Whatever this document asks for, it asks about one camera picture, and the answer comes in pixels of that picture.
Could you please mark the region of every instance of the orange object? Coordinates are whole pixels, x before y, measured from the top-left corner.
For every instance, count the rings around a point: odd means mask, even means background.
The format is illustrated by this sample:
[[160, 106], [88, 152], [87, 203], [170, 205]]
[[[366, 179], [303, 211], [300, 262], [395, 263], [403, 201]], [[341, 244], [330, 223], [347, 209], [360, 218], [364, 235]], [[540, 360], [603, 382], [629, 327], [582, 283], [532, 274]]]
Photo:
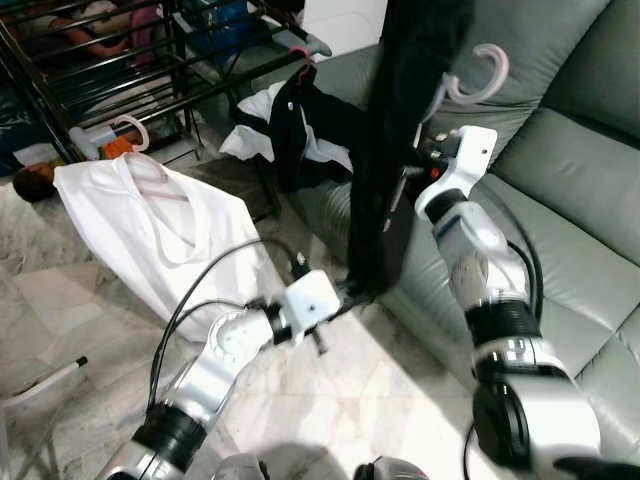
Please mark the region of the orange object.
[[124, 137], [118, 137], [113, 142], [107, 143], [102, 147], [104, 156], [109, 160], [118, 158], [126, 152], [133, 152], [133, 145]]

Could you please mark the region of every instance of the black metal rack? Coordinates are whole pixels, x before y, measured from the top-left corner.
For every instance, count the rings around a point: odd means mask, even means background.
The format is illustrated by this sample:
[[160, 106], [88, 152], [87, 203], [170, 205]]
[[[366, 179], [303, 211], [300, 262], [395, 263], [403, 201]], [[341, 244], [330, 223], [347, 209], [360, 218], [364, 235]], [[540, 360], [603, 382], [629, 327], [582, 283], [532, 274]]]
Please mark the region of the black metal rack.
[[[58, 153], [68, 163], [82, 160], [73, 148], [68, 132], [74, 126], [91, 128], [100, 123], [108, 123], [118, 115], [135, 112], [142, 123], [152, 122], [172, 113], [185, 111], [185, 126], [190, 128], [190, 108], [202, 100], [220, 93], [230, 94], [231, 90], [243, 82], [265, 75], [302, 58], [300, 51], [283, 49], [282, 55], [272, 58], [260, 65], [238, 74], [220, 76], [220, 81], [212, 82], [193, 68], [199, 62], [210, 61], [218, 54], [238, 52], [240, 54], [247, 45], [268, 41], [270, 37], [284, 30], [307, 42], [312, 38], [307, 32], [290, 22], [287, 16], [270, 7], [263, 0], [251, 0], [256, 10], [226, 22], [205, 25], [198, 29], [185, 31], [180, 27], [178, 19], [194, 18], [204, 11], [229, 5], [244, 0], [213, 0], [197, 8], [185, 9], [182, 0], [132, 0], [115, 11], [93, 15], [77, 20], [68, 25], [55, 26], [43, 32], [21, 37], [12, 36], [11, 28], [21, 23], [32, 21], [40, 16], [67, 12], [70, 9], [88, 5], [93, 0], [70, 0], [60, 5], [59, 0], [20, 0], [8, 7], [0, 8], [0, 64], [6, 70], [16, 91], [25, 103], [30, 106], [52, 138]], [[52, 8], [39, 13], [30, 13], [34, 6], [50, 4]], [[24, 43], [47, 35], [60, 34], [71, 28], [109, 19], [114, 15], [133, 12], [149, 6], [159, 6], [162, 16], [144, 25], [130, 26], [116, 33], [99, 35], [81, 45], [48, 52], [37, 52], [29, 56]], [[236, 22], [247, 22], [268, 15], [278, 22], [264, 32], [242, 38], [239, 42], [226, 45], [217, 50], [204, 53], [193, 53], [188, 42], [190, 39], [208, 32], [221, 30]], [[99, 42], [113, 41], [124, 35], [153, 28], [160, 32], [159, 39], [139, 48], [125, 50], [109, 58], [85, 60], [81, 64], [64, 64], [65, 58]], [[140, 55], [153, 53], [151, 59], [137, 62]], [[56, 68], [43, 71], [39, 68], [42, 62], [54, 64]], [[143, 87], [127, 98], [110, 101], [115, 94]], [[91, 109], [98, 102], [97, 108]], [[114, 128], [116, 134], [124, 133], [131, 126]]]

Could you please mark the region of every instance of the black cable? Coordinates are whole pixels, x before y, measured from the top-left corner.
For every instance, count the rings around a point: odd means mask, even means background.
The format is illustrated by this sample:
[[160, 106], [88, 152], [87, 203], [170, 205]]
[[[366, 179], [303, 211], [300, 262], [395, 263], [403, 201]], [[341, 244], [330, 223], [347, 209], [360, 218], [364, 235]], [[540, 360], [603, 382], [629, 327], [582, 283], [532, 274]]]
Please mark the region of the black cable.
[[469, 460], [469, 445], [471, 445], [471, 436], [475, 430], [475, 423], [471, 422], [469, 425], [469, 430], [467, 430], [467, 436], [464, 440], [464, 449], [462, 450], [462, 475], [464, 476], [464, 480], [470, 480], [469, 477], [469, 466], [467, 462]]
[[229, 75], [231, 75], [231, 73], [233, 72], [233, 69], [235, 68], [236, 64], [238, 63], [238, 60], [240, 60], [240, 55], [242, 55], [242, 53], [244, 52], [244, 47], [241, 47], [240, 50], [238, 50], [238, 52], [236, 53], [235, 57], [233, 58], [233, 60], [231, 61], [231, 65], [229, 66], [229, 68], [227, 69], [226, 72], [222, 72], [222, 78], [223, 79], [227, 79], [229, 78]]
[[149, 386], [149, 400], [148, 400], [148, 403], [147, 403], [147, 411], [149, 411], [155, 405], [155, 399], [156, 399], [156, 394], [157, 394], [157, 390], [158, 390], [158, 384], [160, 382], [160, 372], [162, 370], [162, 362], [164, 361], [164, 354], [165, 354], [165, 351], [167, 349], [167, 344], [168, 344], [169, 338], [176, 331], [176, 329], [180, 326], [180, 324], [182, 324], [182, 322], [184, 322], [189, 316], [191, 316], [197, 310], [200, 310], [201, 308], [207, 307], [209, 305], [224, 305], [224, 306], [231, 307], [231, 308], [237, 308], [239, 310], [245, 308], [244, 305], [240, 305], [239, 303], [229, 302], [228, 300], [221, 300], [221, 299], [207, 300], [205, 302], [201, 302], [201, 303], [191, 307], [189, 310], [184, 312], [176, 320], [175, 324], [173, 325], [173, 328], [170, 331], [168, 331], [168, 335], [166, 335], [166, 337], [165, 337], [165, 335], [162, 336], [162, 340], [160, 341], [160, 343], [156, 347], [156, 351], [155, 351], [155, 353], [153, 355], [153, 362], [151, 363], [151, 375], [150, 375], [150, 382], [149, 382], [149, 385], [150, 385]]
[[494, 192], [488, 185], [484, 182], [478, 182], [476, 184], [479, 186], [484, 192], [490, 197], [491, 202], [498, 207], [502, 213], [509, 219], [509, 221], [516, 228], [522, 240], [527, 245], [527, 250], [529, 250], [529, 254], [531, 255], [531, 262], [533, 264], [533, 272], [535, 275], [535, 283], [531, 285], [531, 290], [535, 290], [535, 302], [532, 303], [532, 308], [534, 310], [534, 315], [538, 323], [540, 323], [540, 319], [542, 318], [542, 301], [544, 300], [544, 280], [542, 276], [542, 265], [540, 264], [540, 258], [538, 257], [538, 252], [536, 252], [536, 248], [531, 241], [531, 238], [527, 234], [526, 230], [518, 220], [518, 217], [513, 213], [513, 211], [509, 208], [509, 206], [500, 198], [500, 196]]
[[[174, 310], [173, 315], [171, 315], [171, 319], [169, 320], [169, 323], [167, 323], [167, 326], [164, 329], [162, 340], [160, 341], [160, 345], [158, 346], [159, 350], [162, 351], [162, 353], [160, 354], [161, 356], [164, 355], [164, 350], [166, 349], [169, 338], [171, 337], [171, 335], [179, 325], [178, 316], [180, 315], [180, 312], [182, 312], [182, 309], [184, 308], [185, 304], [191, 297], [191, 294], [193, 294], [194, 290], [198, 287], [200, 282], [202, 282], [204, 277], [211, 271], [213, 267], [215, 267], [218, 263], [220, 263], [222, 260], [227, 258], [229, 255], [236, 253], [237, 251], [245, 249], [247, 247], [251, 247], [259, 244], [274, 245], [284, 250], [286, 254], [289, 256], [289, 261], [291, 262], [292, 267], [295, 264], [297, 264], [296, 255], [293, 253], [293, 250], [291, 249], [291, 247], [289, 247], [289, 245], [287, 245], [285, 242], [277, 238], [257, 238], [255, 240], [249, 240], [247, 242], [236, 245], [235, 247], [232, 247], [226, 250], [225, 252], [221, 253], [220, 255], [218, 255], [216, 258], [214, 258], [211, 261], [211, 263], [209, 263], [209, 265], [207, 265], [207, 267], [202, 271], [202, 273], [198, 276], [198, 278], [196, 278], [196, 280], [193, 282], [191, 287], [189, 287], [189, 290], [187, 290], [187, 293], [185, 293], [185, 295], [182, 297], [182, 300], [180, 300], [180, 303], [178, 303], [178, 306]], [[149, 401], [147, 402], [147, 412], [149, 412], [156, 403], [156, 393], [158, 390], [158, 378], [160, 377], [161, 366], [162, 366], [162, 360], [160, 358], [158, 359], [154, 358], [154, 362], [151, 365], [151, 375], [149, 378]]]
[[513, 250], [518, 254], [520, 259], [524, 263], [525, 268], [527, 269], [527, 277], [529, 279], [529, 306], [531, 308], [534, 308], [534, 302], [536, 301], [536, 294], [535, 294], [536, 284], [535, 284], [535, 272], [533, 271], [533, 265], [531, 264], [531, 260], [529, 260], [529, 257], [527, 256], [525, 251], [522, 250], [517, 244], [513, 243], [511, 240], [507, 240], [507, 245], [511, 250]]

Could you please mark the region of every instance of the marble floor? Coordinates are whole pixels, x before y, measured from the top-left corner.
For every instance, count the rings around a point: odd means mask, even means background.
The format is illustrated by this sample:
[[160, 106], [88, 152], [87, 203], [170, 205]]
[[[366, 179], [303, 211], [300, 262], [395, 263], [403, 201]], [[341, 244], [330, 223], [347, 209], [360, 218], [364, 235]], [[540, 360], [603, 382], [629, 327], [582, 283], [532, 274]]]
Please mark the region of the marble floor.
[[[213, 163], [217, 170], [187, 155], [172, 166], [219, 175], [222, 164]], [[259, 196], [234, 168], [222, 169], [229, 178], [218, 184]], [[250, 210], [252, 202], [260, 207], [259, 199], [247, 201]], [[283, 205], [279, 220], [260, 222], [261, 234], [289, 241], [341, 279], [344, 268]], [[31, 206], [0, 186], [0, 222], [0, 397], [81, 355], [89, 359], [7, 410], [12, 471], [22, 473], [32, 459], [26, 479], [94, 478], [143, 419], [162, 323], [92, 258], [57, 200]], [[272, 479], [348, 480], [379, 455], [411, 461], [432, 480], [461, 479], [471, 418], [464, 387], [380, 305], [354, 310], [321, 333], [328, 353], [319, 356], [310, 339], [284, 344], [241, 374], [187, 479], [210, 479], [221, 458], [241, 451], [257, 453]], [[197, 349], [170, 342], [163, 385]], [[514, 478], [475, 448], [470, 471], [474, 480]]]

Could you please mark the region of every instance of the gray leather sofa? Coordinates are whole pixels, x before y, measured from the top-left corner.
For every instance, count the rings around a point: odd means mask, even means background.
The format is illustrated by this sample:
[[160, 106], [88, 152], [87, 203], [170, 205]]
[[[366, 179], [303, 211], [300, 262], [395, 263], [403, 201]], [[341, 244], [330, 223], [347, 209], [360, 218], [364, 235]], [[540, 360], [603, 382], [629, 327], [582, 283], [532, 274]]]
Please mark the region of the gray leather sofa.
[[[482, 183], [511, 207], [540, 255], [543, 334], [595, 407], [605, 455], [640, 463], [640, 2], [476, 4], [454, 71], [469, 91], [481, 88], [491, 67], [471, 48], [493, 42], [510, 57], [509, 78], [482, 105], [445, 103], [431, 131], [464, 124], [498, 131]], [[321, 63], [318, 86], [365, 106], [376, 53]], [[252, 89], [275, 79], [263, 77]], [[472, 198], [523, 244], [482, 188]], [[294, 201], [345, 259], [349, 185], [303, 190]], [[446, 280], [430, 226], [418, 223], [402, 279], [383, 302], [471, 388], [472, 344]]]

